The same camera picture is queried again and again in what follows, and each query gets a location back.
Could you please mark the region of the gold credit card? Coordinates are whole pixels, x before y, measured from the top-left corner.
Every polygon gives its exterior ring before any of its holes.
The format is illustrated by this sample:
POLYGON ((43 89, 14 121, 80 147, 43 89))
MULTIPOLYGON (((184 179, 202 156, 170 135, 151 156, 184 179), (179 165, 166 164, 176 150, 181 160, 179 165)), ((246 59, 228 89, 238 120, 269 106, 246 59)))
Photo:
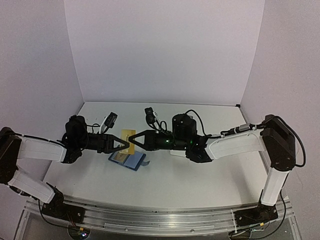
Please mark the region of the gold credit card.
POLYGON ((129 141, 129 137, 136 134, 134 129, 122 129, 121 130, 121 139, 126 141, 129 144, 129 147, 120 151, 121 154, 134 155, 135 154, 135 145, 129 141))
POLYGON ((113 160, 118 162, 118 163, 121 163, 123 164, 126 159, 127 159, 128 155, 125 154, 125 153, 121 153, 121 152, 117 152, 114 157, 113 157, 113 160))

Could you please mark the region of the blue card holder wallet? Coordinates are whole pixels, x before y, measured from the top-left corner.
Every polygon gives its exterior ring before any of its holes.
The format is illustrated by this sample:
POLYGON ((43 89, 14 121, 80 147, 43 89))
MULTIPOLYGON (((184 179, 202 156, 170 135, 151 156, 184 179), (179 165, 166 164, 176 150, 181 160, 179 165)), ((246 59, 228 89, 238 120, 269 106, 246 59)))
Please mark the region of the blue card holder wallet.
POLYGON ((120 151, 111 154, 108 160, 135 172, 140 168, 140 166, 146 167, 150 164, 150 161, 146 160, 147 155, 139 151, 135 151, 133 155, 128 154, 128 157, 126 158, 126 161, 124 163, 113 160, 113 157, 116 153, 120 153, 120 151))

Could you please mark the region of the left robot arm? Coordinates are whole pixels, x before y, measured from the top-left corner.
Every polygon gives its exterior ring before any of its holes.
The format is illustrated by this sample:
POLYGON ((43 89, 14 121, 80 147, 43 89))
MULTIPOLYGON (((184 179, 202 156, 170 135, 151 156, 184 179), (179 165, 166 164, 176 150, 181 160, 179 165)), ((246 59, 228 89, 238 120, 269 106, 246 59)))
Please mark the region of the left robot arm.
POLYGON ((33 179, 18 166, 18 160, 47 160, 62 164, 73 164, 84 150, 98 154, 112 154, 128 149, 129 143, 106 131, 114 126, 115 113, 105 118, 98 133, 88 132, 83 116, 73 115, 65 124, 61 140, 50 140, 38 136, 14 132, 9 127, 0 131, 0 182, 19 195, 38 202, 39 212, 55 219, 80 224, 85 209, 65 203, 64 194, 55 186, 33 179))

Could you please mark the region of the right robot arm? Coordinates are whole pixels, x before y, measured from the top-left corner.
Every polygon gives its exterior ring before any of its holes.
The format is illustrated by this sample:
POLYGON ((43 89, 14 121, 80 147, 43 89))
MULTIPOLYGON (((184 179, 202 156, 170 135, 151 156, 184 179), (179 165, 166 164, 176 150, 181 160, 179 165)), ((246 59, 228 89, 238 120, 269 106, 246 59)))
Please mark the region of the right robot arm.
POLYGON ((293 130, 276 115, 267 115, 260 124, 247 123, 221 131, 218 135, 199 135, 197 122, 188 112, 172 117, 172 130, 156 128, 156 117, 146 113, 151 127, 128 138, 146 150, 184 151, 194 163, 210 163, 224 157, 266 152, 270 168, 257 206, 234 213, 239 227, 258 225, 278 218, 276 203, 290 171, 296 167, 296 140, 293 130))

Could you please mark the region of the white plastic tray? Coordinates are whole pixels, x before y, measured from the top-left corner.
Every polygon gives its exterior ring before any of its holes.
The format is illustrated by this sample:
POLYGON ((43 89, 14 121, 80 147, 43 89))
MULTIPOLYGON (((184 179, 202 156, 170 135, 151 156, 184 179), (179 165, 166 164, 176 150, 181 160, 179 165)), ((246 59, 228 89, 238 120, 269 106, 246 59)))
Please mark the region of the white plastic tray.
POLYGON ((170 150, 169 153, 173 156, 178 156, 182 158, 186 157, 186 152, 184 150, 170 150))

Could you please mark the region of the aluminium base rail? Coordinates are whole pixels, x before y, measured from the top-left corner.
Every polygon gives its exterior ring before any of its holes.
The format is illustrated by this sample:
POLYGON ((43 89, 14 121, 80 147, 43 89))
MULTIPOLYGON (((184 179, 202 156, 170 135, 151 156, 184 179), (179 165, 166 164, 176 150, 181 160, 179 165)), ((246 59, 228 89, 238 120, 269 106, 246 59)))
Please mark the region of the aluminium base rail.
MULTIPOLYGON (((270 235, 284 236, 285 239, 301 239, 300 231, 296 217, 288 197, 285 197, 285 218, 279 229, 270 235)), ((156 208, 156 207, 137 207, 111 203, 101 203, 92 200, 85 200, 66 195, 64 202, 68 205, 84 209, 80 217, 82 221, 77 226, 84 228, 102 230, 112 233, 139 236, 158 236, 158 237, 182 237, 197 235, 213 235, 222 232, 236 231, 247 229, 249 227, 257 229, 258 223, 252 225, 240 226, 244 223, 245 218, 240 217, 240 211, 251 210, 256 207, 257 203, 236 205, 228 207, 200 207, 200 208, 156 208)), ((254 231, 256 235, 253 238, 262 238, 265 235, 275 231, 280 225, 284 216, 284 205, 279 199, 276 203, 276 212, 278 218, 269 220, 265 225, 269 226, 262 233, 254 231)), ((22 240, 27 233, 27 225, 32 223, 33 217, 40 217, 40 224, 49 229, 54 227, 45 223, 40 216, 38 201, 27 200, 20 216, 20 222, 16 229, 15 240, 22 240)))

